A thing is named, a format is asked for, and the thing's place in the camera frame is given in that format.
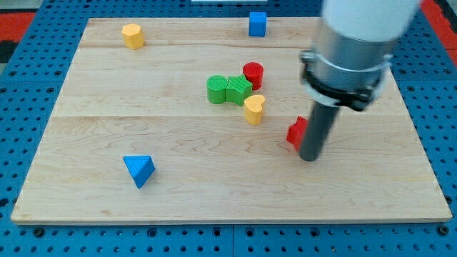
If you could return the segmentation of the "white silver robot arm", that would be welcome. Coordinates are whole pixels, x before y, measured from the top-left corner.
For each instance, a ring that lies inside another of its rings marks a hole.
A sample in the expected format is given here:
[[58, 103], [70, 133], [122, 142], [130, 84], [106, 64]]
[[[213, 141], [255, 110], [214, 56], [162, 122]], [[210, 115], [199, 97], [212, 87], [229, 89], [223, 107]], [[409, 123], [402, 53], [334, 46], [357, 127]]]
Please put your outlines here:
[[301, 53], [306, 92], [324, 106], [362, 111], [385, 86], [393, 48], [421, 0], [325, 0], [311, 49]]

